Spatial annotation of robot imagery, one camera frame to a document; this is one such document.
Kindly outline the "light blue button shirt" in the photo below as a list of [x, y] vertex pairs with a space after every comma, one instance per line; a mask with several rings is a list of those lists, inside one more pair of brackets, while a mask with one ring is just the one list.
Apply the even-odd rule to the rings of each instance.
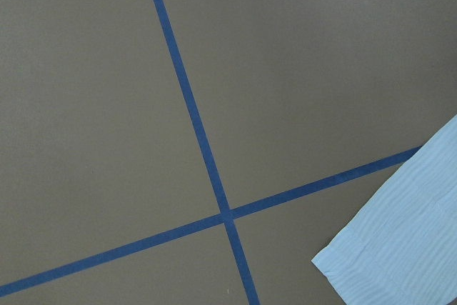
[[456, 120], [406, 161], [313, 257], [347, 304], [456, 298]]

